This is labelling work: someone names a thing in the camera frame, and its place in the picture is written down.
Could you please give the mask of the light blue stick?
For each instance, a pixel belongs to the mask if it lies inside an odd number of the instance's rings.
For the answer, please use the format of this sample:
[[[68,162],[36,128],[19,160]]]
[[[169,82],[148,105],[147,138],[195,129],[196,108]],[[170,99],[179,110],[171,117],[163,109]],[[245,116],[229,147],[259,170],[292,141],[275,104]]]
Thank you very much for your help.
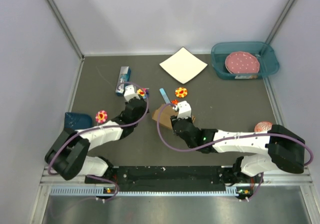
[[[166,104],[171,103],[171,101],[170,101],[170,99],[169,99],[166,91],[165,91],[163,88],[160,88],[160,89],[159,89],[159,92],[160,92],[160,94],[161,94],[161,96],[162,96],[162,98],[163,98],[163,100],[164,100],[164,102],[165,102]]]

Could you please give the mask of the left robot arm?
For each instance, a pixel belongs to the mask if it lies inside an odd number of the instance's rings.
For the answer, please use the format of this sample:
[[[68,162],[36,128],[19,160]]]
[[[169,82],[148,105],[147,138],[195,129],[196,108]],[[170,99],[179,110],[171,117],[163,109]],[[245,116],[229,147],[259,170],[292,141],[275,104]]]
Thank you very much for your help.
[[[129,136],[148,112],[148,103],[144,99],[133,98],[125,103],[118,116],[105,124],[83,130],[64,128],[44,160],[66,181],[84,175],[109,182],[114,175],[113,165],[101,156],[88,156],[88,152]]]

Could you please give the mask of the orange red small toy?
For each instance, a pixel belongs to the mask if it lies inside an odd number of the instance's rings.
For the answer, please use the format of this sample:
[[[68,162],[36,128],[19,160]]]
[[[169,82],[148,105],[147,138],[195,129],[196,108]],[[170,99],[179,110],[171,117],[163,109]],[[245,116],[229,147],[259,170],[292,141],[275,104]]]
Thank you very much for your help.
[[[179,103],[179,101],[177,99],[174,99],[171,101],[174,105],[177,105]]]

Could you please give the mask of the rainbow plush flower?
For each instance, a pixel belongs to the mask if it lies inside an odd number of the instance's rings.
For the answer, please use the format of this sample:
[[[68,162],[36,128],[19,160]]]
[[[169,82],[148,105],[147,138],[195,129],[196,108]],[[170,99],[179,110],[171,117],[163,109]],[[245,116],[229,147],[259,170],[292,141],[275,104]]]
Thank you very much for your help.
[[[149,97],[149,88],[139,88],[136,93],[143,99],[146,99]]]

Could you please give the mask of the orange plush flower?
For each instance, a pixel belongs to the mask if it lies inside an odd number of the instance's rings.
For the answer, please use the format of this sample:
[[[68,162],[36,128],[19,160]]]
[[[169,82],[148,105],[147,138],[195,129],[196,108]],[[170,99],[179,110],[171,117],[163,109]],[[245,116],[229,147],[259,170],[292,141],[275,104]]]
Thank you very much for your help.
[[[188,95],[188,90],[185,87],[179,87],[175,90],[177,98],[185,98]]]

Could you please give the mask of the pink patterned bowl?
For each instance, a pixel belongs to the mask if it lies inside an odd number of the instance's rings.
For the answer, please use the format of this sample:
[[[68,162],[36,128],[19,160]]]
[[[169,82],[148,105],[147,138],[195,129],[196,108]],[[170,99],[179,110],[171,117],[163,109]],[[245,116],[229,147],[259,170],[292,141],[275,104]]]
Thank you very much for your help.
[[[272,129],[272,123],[269,121],[261,121],[254,127],[254,132],[264,132]]]

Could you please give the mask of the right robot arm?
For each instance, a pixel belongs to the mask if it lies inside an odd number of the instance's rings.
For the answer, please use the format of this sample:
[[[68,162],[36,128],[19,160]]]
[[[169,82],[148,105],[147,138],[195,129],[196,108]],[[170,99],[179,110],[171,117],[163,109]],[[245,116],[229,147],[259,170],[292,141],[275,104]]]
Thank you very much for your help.
[[[242,153],[233,164],[233,176],[239,182],[273,170],[304,172],[305,141],[282,125],[273,124],[270,130],[261,132],[229,132],[198,128],[189,117],[171,116],[170,121],[174,134],[189,149],[204,154]]]

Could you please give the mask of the white square plate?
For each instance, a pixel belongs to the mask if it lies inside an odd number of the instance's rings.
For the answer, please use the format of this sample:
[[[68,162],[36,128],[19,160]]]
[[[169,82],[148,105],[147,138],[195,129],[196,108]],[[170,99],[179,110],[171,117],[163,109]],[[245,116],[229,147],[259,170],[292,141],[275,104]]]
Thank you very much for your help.
[[[208,64],[197,58],[185,47],[161,62],[160,67],[181,84],[186,84],[200,74]]]

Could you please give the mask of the pink plush flower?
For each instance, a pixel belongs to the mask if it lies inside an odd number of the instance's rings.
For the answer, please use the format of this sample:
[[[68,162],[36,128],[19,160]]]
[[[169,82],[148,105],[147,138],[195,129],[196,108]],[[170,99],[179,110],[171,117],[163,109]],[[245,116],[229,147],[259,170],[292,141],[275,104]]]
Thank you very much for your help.
[[[98,124],[103,124],[107,121],[108,119],[108,113],[105,110],[100,110],[97,112],[96,116],[95,116],[95,121]]]

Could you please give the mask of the pink dotted plate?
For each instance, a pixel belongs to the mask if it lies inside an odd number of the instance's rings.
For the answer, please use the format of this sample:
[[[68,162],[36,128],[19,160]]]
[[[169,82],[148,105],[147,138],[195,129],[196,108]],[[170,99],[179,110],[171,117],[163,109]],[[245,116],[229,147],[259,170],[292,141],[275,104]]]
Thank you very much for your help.
[[[255,74],[260,71],[258,59],[244,51],[235,51],[225,59],[225,67],[231,74]]]

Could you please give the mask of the dark blue dish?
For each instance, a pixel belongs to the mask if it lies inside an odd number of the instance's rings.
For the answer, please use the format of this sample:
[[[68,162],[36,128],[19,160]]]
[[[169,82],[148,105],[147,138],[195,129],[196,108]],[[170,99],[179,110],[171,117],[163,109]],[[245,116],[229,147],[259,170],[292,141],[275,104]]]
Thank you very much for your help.
[[[93,120],[88,114],[76,112],[66,112],[64,114],[64,128],[80,130],[92,127]]]

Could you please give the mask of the blue toothpaste box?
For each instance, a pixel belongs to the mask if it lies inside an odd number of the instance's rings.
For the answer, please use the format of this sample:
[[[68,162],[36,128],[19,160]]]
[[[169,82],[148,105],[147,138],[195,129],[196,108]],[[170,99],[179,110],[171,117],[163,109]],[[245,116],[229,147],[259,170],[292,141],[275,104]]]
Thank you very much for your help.
[[[125,88],[128,85],[127,82],[130,81],[131,69],[129,66],[122,66],[120,68],[117,85],[115,88],[115,94],[122,97],[125,93]]]

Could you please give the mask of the teal plastic bin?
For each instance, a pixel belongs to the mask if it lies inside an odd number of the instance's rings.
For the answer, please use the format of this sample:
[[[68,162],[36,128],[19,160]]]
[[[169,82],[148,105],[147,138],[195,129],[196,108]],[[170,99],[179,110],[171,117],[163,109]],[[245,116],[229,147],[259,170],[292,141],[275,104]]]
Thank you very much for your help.
[[[225,67],[226,57],[233,52],[248,52],[260,63],[258,73],[233,74]],[[221,42],[211,49],[211,64],[217,76],[223,80],[262,79],[277,73],[280,64],[273,48],[260,41]]]

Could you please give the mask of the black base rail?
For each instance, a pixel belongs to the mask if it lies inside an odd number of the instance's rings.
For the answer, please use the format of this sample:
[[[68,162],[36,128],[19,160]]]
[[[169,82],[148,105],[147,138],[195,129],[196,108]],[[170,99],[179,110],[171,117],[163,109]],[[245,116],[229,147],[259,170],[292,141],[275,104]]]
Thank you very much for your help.
[[[103,176],[123,191],[222,191],[226,184],[258,184],[254,177],[221,166],[120,166]]]

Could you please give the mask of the brown cardboard box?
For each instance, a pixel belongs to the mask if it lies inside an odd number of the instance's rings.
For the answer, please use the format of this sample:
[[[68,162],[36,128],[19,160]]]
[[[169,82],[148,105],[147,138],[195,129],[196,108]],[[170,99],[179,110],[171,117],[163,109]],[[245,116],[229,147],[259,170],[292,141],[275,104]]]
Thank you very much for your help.
[[[178,113],[173,110],[174,106],[175,104],[173,103],[162,104],[158,109],[154,111],[152,115],[152,119],[156,121],[159,124],[159,126],[168,128],[173,131],[170,117],[178,115]],[[192,114],[191,114],[191,118],[194,125],[195,117]]]

